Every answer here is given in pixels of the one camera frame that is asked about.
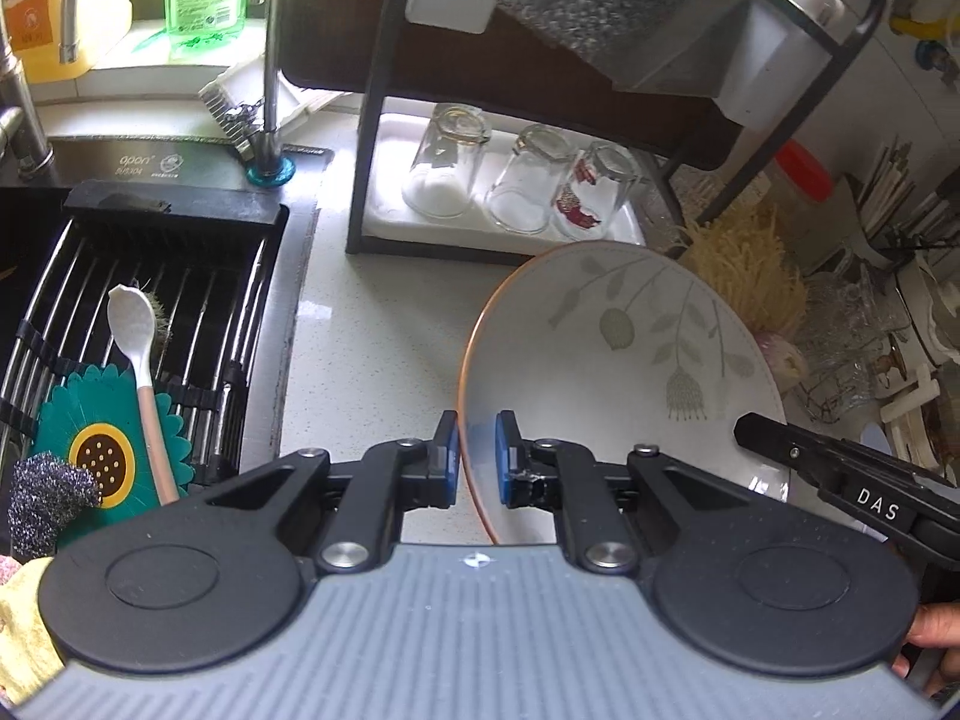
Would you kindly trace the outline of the person's right hand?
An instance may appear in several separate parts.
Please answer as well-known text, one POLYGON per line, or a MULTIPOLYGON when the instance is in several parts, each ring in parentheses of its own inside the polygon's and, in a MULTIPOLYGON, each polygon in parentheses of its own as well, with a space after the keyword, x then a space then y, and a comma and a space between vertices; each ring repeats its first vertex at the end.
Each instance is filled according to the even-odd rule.
POLYGON ((928 697, 934 697, 949 684, 957 683, 960 674, 960 608, 957 603, 919 606, 905 642, 921 649, 942 650, 939 667, 924 686, 928 697))

